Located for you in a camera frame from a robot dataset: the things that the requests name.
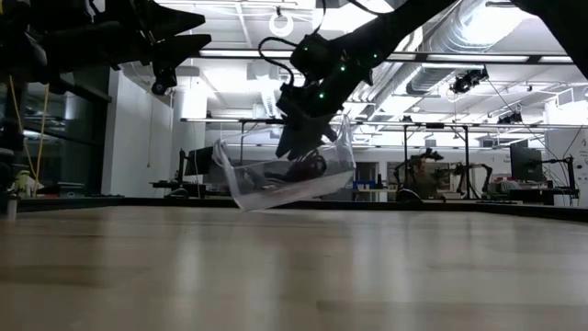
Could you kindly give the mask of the clear plastic box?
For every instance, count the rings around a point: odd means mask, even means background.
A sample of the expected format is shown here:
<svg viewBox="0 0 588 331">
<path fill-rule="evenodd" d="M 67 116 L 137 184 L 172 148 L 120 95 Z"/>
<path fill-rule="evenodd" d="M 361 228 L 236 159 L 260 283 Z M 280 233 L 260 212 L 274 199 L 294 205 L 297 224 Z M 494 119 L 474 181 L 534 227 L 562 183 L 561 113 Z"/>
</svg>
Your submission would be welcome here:
<svg viewBox="0 0 588 331">
<path fill-rule="evenodd" d="M 295 160 L 276 157 L 272 147 L 241 148 L 239 132 L 219 138 L 213 144 L 213 159 L 238 207 L 264 210 L 344 188 L 356 171 L 351 120 L 336 115 L 330 125 L 337 139 L 332 143 L 324 140 L 322 146 Z"/>
</svg>

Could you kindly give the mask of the black computer monitor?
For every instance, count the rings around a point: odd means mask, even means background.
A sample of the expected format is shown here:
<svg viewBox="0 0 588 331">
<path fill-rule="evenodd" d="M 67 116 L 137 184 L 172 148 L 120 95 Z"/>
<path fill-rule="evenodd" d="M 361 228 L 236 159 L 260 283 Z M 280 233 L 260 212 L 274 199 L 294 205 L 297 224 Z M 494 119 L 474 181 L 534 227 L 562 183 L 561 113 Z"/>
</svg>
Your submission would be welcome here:
<svg viewBox="0 0 588 331">
<path fill-rule="evenodd" d="M 539 150 L 517 144 L 509 146 L 512 178 L 518 181 L 543 180 L 542 155 Z"/>
<path fill-rule="evenodd" d="M 176 179 L 184 182 L 184 176 L 200 176 L 209 172 L 212 164 L 213 148 L 205 147 L 197 150 L 179 152 L 179 167 Z"/>
</svg>

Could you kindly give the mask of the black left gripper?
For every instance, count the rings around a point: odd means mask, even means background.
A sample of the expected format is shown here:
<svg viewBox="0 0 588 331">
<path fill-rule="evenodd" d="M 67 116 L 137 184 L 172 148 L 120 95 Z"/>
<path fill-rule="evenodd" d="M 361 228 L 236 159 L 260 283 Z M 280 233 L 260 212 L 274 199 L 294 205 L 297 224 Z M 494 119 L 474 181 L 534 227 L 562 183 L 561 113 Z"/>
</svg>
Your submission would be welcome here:
<svg viewBox="0 0 588 331">
<path fill-rule="evenodd" d="M 140 62 L 153 63 L 154 69 L 175 69 L 211 43 L 209 34 L 176 36 L 203 25 L 203 15 L 161 6 L 155 0 L 105 0 L 103 22 L 107 24 L 103 57 L 111 68 Z M 161 41 L 160 37 L 172 38 Z"/>
</svg>

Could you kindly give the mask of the silver ceiling air duct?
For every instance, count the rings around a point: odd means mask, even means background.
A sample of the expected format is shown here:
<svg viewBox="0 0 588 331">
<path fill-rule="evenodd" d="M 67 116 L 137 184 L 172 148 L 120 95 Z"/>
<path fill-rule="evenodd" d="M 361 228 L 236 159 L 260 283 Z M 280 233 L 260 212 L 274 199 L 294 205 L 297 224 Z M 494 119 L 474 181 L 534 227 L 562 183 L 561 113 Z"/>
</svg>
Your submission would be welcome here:
<svg viewBox="0 0 588 331">
<path fill-rule="evenodd" d="M 433 53 L 480 53 L 511 34 L 531 14 L 514 5 L 487 5 L 506 0 L 462 0 L 420 47 Z"/>
</svg>

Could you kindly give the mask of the grey storage box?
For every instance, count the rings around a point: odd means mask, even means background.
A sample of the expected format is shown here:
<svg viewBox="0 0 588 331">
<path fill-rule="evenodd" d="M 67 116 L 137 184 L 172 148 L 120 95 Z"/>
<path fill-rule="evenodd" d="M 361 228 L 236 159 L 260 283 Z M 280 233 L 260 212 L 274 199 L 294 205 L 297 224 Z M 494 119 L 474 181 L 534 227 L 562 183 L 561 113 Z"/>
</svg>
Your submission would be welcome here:
<svg viewBox="0 0 588 331">
<path fill-rule="evenodd" d="M 57 189 L 60 197 L 83 197 L 86 193 L 82 183 L 58 182 Z"/>
</svg>

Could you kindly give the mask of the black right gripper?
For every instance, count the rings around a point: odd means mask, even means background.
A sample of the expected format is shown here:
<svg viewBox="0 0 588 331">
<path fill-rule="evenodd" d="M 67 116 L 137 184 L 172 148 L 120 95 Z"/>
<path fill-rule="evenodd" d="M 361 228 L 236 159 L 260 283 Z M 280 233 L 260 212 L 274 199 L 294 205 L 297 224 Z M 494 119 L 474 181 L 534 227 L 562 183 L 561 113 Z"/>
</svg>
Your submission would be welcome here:
<svg viewBox="0 0 588 331">
<path fill-rule="evenodd" d="M 278 142 L 275 155 L 295 160 L 316 150 L 324 140 L 334 142 L 337 131 L 330 125 L 335 111 L 329 110 L 323 102 L 325 94 L 318 85 L 282 85 L 277 107 L 284 113 L 285 122 L 298 132 L 284 132 Z"/>
</svg>

